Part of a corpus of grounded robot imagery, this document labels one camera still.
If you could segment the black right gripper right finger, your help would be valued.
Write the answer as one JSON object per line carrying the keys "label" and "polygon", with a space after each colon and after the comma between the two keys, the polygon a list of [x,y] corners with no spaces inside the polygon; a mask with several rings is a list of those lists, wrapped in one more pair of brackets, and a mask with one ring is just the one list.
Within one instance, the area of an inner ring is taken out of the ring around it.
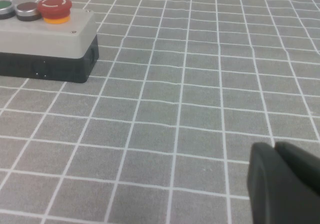
{"label": "black right gripper right finger", "polygon": [[274,150],[274,200],[318,202],[320,159],[288,142],[276,142]]}

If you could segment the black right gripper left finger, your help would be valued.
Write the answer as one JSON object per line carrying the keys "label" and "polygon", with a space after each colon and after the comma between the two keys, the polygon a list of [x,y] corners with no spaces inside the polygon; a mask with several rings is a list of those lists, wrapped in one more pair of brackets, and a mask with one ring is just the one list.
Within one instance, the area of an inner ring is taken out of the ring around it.
{"label": "black right gripper left finger", "polygon": [[277,202],[274,200],[275,146],[257,142],[251,147],[247,189],[255,224],[318,224],[320,201]]}

